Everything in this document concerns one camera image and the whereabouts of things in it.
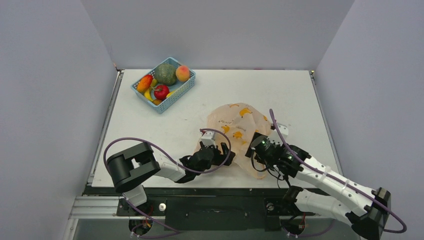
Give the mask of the fake peach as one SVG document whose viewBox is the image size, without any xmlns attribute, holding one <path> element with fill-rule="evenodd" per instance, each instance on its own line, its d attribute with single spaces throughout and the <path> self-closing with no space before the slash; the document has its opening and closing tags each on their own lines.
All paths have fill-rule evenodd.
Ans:
<svg viewBox="0 0 424 240">
<path fill-rule="evenodd" d="M 187 82 L 191 78 L 190 69 L 186 65 L 180 65 L 176 69 L 175 75 L 180 82 Z"/>
</svg>

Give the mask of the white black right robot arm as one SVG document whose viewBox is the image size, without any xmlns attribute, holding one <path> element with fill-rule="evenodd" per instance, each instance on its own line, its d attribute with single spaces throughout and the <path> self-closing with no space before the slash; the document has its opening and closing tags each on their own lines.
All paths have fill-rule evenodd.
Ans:
<svg viewBox="0 0 424 240">
<path fill-rule="evenodd" d="M 325 194 L 291 186 L 282 199 L 283 209 L 298 210 L 338 220 L 366 240 L 379 240 L 391 207 L 391 193 L 385 188 L 362 186 L 334 172 L 303 149 L 261 133 L 254 133 L 245 154 L 253 164 L 265 165 L 286 178 L 307 182 Z"/>
</svg>

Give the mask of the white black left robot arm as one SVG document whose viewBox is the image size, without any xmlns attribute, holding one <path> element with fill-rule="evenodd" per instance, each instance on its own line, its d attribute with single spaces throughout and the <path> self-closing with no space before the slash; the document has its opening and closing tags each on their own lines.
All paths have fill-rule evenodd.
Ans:
<svg viewBox="0 0 424 240">
<path fill-rule="evenodd" d="M 225 142 L 206 146 L 192 155 L 186 155 L 176 163 L 166 156 L 154 152 L 152 145 L 142 142 L 109 156 L 105 160 L 114 190 L 130 202 L 129 208 L 136 215 L 143 215 L 149 209 L 148 197 L 143 182 L 152 176 L 169 179 L 177 184 L 193 181 L 197 176 L 209 171 L 212 166 L 229 166 L 236 154 Z"/>
</svg>

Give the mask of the orange fake mango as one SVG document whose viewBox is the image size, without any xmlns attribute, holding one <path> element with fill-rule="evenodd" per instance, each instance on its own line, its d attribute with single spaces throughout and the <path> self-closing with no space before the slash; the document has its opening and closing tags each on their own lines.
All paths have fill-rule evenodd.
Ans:
<svg viewBox="0 0 424 240">
<path fill-rule="evenodd" d="M 151 87 L 153 79 L 153 76 L 150 74 L 143 76 L 136 87 L 137 92 L 143 94 L 147 91 Z"/>
</svg>

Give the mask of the orange translucent plastic bag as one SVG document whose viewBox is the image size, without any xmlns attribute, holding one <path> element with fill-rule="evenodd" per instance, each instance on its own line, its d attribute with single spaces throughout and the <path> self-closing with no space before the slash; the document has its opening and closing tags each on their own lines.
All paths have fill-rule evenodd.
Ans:
<svg viewBox="0 0 424 240">
<path fill-rule="evenodd" d="M 254 170 L 251 159 L 245 156 L 255 133 L 267 136 L 272 131 L 272 124 L 264 114 L 246 103 L 225 104 L 207 116 L 206 127 L 219 130 L 230 139 L 231 151 L 235 153 L 233 165 L 258 180 L 268 175 Z"/>
</svg>

